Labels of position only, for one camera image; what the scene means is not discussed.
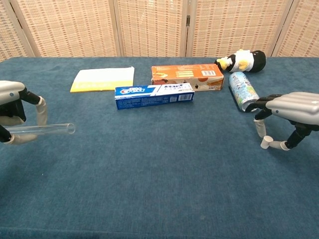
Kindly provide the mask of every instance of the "penguin plush toy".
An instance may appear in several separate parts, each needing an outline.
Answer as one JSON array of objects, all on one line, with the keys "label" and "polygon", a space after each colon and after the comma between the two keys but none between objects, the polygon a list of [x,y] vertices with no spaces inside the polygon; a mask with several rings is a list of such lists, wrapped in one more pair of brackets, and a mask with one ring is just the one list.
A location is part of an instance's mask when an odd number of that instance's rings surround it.
[{"label": "penguin plush toy", "polygon": [[250,50],[240,49],[228,57],[217,59],[215,64],[221,71],[259,72],[266,65],[266,55],[262,51],[251,52]]}]

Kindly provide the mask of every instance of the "white robotic arm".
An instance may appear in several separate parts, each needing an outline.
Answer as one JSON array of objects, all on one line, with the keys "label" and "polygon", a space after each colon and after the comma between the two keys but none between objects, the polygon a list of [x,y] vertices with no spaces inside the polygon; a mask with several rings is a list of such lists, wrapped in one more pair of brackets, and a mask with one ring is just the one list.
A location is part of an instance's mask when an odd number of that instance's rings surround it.
[{"label": "white robotic arm", "polygon": [[[257,133],[261,138],[267,137],[269,146],[282,150],[296,147],[311,131],[319,131],[319,94],[292,92],[286,95],[270,95],[250,104],[246,112],[255,108],[262,109],[255,115]],[[275,115],[287,119],[296,130],[287,141],[271,141],[266,134],[264,119]]]},{"label": "white robotic arm", "polygon": [[46,125],[47,106],[44,98],[28,91],[21,82],[0,81],[0,142],[22,144],[37,138],[33,134],[11,135],[2,126],[13,126],[26,121],[21,100],[35,105],[37,124]]}]

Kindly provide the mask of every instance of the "table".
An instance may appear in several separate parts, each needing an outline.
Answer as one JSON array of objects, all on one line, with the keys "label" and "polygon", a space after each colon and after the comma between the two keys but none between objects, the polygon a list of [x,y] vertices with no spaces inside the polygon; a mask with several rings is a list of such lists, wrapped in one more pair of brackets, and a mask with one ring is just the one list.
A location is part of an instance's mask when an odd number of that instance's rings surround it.
[{"label": "table", "polygon": [[[114,92],[69,93],[82,69],[213,63],[215,58],[11,58],[1,80],[43,96],[48,123],[73,135],[0,145],[0,238],[318,238],[319,133],[290,151],[264,150],[228,88],[192,103],[118,111]],[[247,73],[259,96],[319,91],[319,58],[268,58]],[[24,104],[35,125],[35,108]],[[287,121],[266,119],[286,140]]]}]

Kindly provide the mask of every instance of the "woven screen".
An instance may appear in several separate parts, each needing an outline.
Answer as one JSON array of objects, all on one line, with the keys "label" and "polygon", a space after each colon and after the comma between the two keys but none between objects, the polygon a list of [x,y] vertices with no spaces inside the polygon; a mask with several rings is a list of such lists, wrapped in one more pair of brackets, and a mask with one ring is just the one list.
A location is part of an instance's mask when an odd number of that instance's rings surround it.
[{"label": "woven screen", "polygon": [[183,0],[118,0],[124,56],[180,56],[183,7]]},{"label": "woven screen", "polygon": [[319,56],[319,1],[300,0],[277,56]]},{"label": "woven screen", "polygon": [[117,55],[108,0],[11,1],[40,56]]},{"label": "woven screen", "polygon": [[27,56],[27,53],[3,2],[0,1],[0,62],[16,56]]},{"label": "woven screen", "polygon": [[290,0],[198,0],[192,56],[228,56],[240,48],[272,52]]}]

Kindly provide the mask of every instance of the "cardboard box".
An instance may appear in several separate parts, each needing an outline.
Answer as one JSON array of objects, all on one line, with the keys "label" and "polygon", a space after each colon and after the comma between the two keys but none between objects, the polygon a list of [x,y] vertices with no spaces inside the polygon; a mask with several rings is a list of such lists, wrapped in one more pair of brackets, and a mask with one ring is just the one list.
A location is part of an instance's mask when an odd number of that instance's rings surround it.
[{"label": "cardboard box", "polygon": [[194,91],[220,91],[224,75],[216,64],[152,66],[152,84],[190,83]]},{"label": "cardboard box", "polygon": [[189,83],[115,88],[115,101],[118,110],[188,102],[192,101],[193,97],[194,90]]}]

